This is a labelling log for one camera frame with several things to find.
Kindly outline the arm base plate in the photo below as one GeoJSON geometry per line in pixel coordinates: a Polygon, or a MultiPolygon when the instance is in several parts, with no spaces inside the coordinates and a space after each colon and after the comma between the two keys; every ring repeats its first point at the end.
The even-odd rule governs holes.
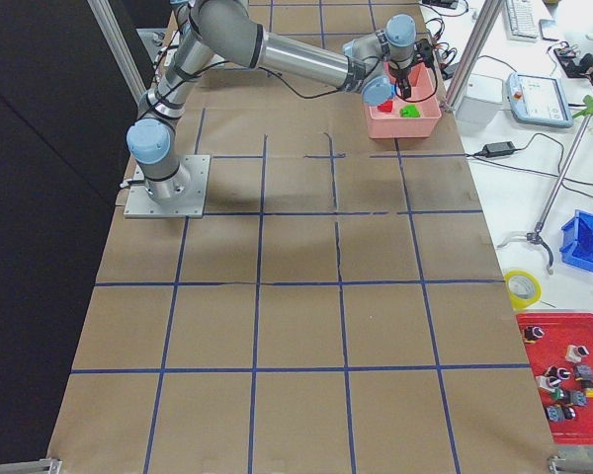
{"type": "Polygon", "coordinates": [[[210,155],[181,155],[177,174],[164,182],[149,181],[135,166],[125,180],[128,194],[126,218],[202,218],[211,165],[210,155]]]}

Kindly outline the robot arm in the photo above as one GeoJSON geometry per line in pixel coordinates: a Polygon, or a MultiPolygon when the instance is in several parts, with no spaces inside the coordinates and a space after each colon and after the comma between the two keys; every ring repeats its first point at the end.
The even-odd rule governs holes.
{"type": "Polygon", "coordinates": [[[336,53],[271,33],[249,16],[245,1],[173,2],[179,47],[164,77],[139,100],[127,147],[143,174],[147,197],[159,204],[187,193],[194,173],[174,150],[177,122],[195,82],[212,59],[275,77],[289,73],[329,86],[332,93],[357,93],[371,107],[411,96],[411,69],[434,66],[433,47],[416,35],[406,14],[384,28],[346,43],[336,53]]]}

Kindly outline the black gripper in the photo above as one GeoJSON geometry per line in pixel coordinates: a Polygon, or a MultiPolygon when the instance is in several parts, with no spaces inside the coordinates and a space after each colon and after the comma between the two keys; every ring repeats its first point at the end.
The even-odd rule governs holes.
{"type": "Polygon", "coordinates": [[[402,98],[410,98],[410,71],[417,64],[424,64],[427,68],[434,67],[433,45],[427,39],[420,39],[404,46],[390,43],[388,48],[387,70],[389,76],[395,80],[395,94],[402,98]]]}

